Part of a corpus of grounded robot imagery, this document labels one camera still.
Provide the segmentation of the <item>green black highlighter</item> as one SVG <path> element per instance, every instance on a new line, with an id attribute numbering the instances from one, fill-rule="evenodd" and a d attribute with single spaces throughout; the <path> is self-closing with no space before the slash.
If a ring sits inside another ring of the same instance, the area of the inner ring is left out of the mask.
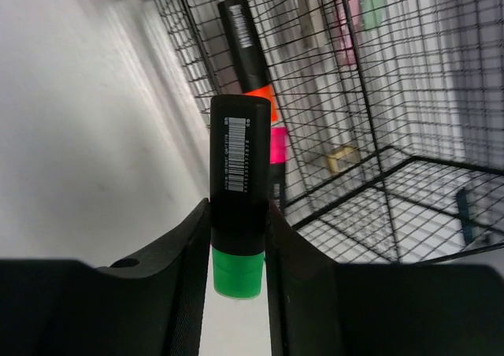
<path id="1" fill-rule="evenodd" d="M 254 299 L 269 215 L 269 100 L 214 96 L 209 151 L 213 287 L 230 299 Z"/>

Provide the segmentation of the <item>green correction tape dispenser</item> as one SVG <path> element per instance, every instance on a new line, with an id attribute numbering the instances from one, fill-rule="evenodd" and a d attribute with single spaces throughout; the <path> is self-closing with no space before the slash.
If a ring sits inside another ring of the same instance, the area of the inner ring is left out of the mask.
<path id="1" fill-rule="evenodd" d="M 385 6 L 386 0 L 360 0 L 361 29 L 368 31 L 379 27 Z"/>

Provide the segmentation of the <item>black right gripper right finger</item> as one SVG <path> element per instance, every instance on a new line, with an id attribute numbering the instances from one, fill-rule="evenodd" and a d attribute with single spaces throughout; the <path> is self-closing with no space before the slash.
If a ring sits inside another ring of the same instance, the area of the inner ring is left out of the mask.
<path id="1" fill-rule="evenodd" d="M 338 263 L 276 207 L 265 234 L 274 355 L 500 355 L 503 249 L 418 264 Z"/>

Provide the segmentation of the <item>grey white eraser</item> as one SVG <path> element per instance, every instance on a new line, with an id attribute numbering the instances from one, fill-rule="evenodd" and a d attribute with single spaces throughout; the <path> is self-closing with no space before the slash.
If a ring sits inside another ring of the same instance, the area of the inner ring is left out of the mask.
<path id="1" fill-rule="evenodd" d="M 304 46 L 308 50 L 321 48 L 327 44 L 321 0 L 296 0 L 298 22 Z"/>

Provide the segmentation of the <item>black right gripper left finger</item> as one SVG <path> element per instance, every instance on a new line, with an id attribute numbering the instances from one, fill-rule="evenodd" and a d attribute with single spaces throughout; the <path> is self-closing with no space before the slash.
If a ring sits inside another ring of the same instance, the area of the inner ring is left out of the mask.
<path id="1" fill-rule="evenodd" d="M 209 238 L 203 199 L 174 229 L 108 267 L 2 260 L 2 354 L 196 355 Z"/>

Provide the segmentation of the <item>pink black highlighter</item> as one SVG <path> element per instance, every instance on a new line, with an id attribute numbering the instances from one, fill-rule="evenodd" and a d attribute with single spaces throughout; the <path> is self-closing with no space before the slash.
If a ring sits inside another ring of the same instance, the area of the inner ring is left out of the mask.
<path id="1" fill-rule="evenodd" d="M 269 196 L 282 214 L 285 213 L 287 202 L 286 163 L 287 129 L 285 127 L 272 128 L 270 137 Z"/>

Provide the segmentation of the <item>pink correction tape dispenser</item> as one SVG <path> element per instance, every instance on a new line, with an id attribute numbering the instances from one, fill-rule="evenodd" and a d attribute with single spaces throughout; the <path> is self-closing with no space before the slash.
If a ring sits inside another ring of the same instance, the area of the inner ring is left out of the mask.
<path id="1" fill-rule="evenodd" d="M 360 3 L 359 0 L 334 0 L 335 4 L 335 52 L 336 60 L 342 67 L 356 69 L 354 43 L 350 35 L 350 26 L 359 29 Z"/>

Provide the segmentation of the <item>small beige eraser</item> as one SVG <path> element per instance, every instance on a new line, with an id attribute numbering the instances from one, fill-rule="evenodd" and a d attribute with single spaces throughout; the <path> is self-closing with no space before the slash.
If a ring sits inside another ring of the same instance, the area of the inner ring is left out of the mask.
<path id="1" fill-rule="evenodd" d="M 358 149 L 349 145 L 332 150 L 325 158 L 328 169 L 333 175 L 346 171 L 361 161 Z"/>

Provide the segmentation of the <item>orange black highlighter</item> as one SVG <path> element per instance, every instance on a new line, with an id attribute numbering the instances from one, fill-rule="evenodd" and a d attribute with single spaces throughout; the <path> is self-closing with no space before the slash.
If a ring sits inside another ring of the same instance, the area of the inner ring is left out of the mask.
<path id="1" fill-rule="evenodd" d="M 273 87 L 247 0 L 224 0 L 217 8 L 242 93 L 268 99 L 271 123 L 277 122 Z"/>

